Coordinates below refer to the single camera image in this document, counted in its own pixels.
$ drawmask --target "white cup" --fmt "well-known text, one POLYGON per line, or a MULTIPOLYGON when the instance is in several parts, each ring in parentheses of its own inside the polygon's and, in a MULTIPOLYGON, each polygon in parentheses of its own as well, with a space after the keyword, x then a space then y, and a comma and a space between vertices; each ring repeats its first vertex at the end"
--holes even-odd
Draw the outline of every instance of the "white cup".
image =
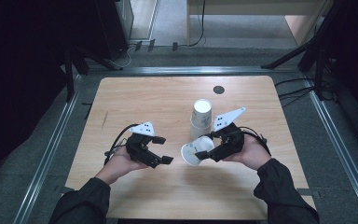
POLYGON ((211 132, 212 123, 210 123, 209 126, 206 128, 197 127, 196 125, 193 124, 192 119, 190 119, 190 123, 191 123, 191 129, 190 129, 191 140, 196 140, 200 136, 211 132))
POLYGON ((189 165, 200 165, 201 160, 197 158, 196 153, 201 151, 211 151, 214 149, 214 143, 211 138, 202 136, 193 142, 187 143, 182 146, 181 152, 185 162, 189 165))
POLYGON ((208 100, 199 99, 194 103, 191 121, 198 128, 207 128, 212 123, 212 104, 208 100))

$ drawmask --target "wooden table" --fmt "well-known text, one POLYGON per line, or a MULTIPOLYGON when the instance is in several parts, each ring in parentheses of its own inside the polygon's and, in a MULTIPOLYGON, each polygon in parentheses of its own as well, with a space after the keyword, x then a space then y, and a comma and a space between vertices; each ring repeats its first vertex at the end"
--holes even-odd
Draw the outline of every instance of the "wooden table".
MULTIPOLYGON (((284 15, 300 46, 307 41, 319 18, 333 0, 208 0, 205 15, 284 15)), ((187 44, 190 44, 190 15, 202 15, 203 0, 187 0, 187 44)))
MULTIPOLYGON (((172 164, 134 171, 112 185, 109 217, 162 219, 266 219, 267 206, 253 195, 259 178, 235 162, 203 161, 189 166, 181 147, 190 142, 194 102, 213 104, 213 117, 242 106, 235 123, 268 139, 274 158, 285 164, 297 188, 308 184, 270 77, 109 77, 102 80, 66 186, 80 189, 102 168, 104 152, 128 125, 152 121, 164 145, 149 144, 172 164), (213 92, 215 86, 225 89, 213 92)), ((314 207, 310 196, 305 200, 314 207)))

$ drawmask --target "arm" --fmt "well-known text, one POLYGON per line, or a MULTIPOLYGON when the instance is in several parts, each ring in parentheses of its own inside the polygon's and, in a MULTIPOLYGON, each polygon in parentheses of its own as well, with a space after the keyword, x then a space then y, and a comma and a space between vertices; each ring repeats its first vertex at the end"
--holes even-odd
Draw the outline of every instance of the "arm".
POLYGON ((67 192, 60 198, 49 223, 105 223, 109 209, 109 186, 127 173, 146 167, 132 161, 125 147, 121 147, 80 190, 67 192))
POLYGON ((252 136, 245 135, 242 151, 224 161, 240 162, 257 171, 260 183, 254 194, 268 205, 271 223, 319 223, 318 213, 296 191, 289 169, 272 159, 252 136))

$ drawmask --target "black sleeve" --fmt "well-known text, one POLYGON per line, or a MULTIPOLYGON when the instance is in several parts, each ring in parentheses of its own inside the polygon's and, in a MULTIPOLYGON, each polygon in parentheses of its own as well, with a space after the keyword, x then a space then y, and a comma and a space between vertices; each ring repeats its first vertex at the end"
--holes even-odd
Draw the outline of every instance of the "black sleeve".
POLYGON ((110 187, 92 178, 80 190, 65 193, 50 218, 52 223, 105 223, 110 187))
POLYGON ((318 213, 297 192, 286 166, 271 159, 257 174, 260 183, 254 194, 267 203, 269 223, 319 223, 318 213))

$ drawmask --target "stack of cups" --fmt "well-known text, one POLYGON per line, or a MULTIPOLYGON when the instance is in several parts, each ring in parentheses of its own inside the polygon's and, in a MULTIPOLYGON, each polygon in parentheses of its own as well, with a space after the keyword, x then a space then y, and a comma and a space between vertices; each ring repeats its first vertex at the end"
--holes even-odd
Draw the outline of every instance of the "stack of cups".
POLYGON ((193 115, 190 119, 192 140, 210 133, 212 126, 212 104, 208 100, 199 99, 194 103, 193 115))

